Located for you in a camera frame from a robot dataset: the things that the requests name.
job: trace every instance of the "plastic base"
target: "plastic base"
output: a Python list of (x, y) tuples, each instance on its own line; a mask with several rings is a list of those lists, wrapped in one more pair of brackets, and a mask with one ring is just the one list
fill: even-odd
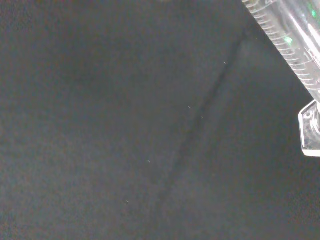
[(314, 100), (299, 113), (301, 147), (304, 155), (320, 157), (320, 126), (317, 101)]

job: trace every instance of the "dark cloth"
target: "dark cloth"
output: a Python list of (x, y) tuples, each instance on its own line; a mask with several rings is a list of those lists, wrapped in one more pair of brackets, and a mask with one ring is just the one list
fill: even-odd
[(241, 1), (16, 0), (0, 17), (1, 239), (320, 236), (312, 99)]

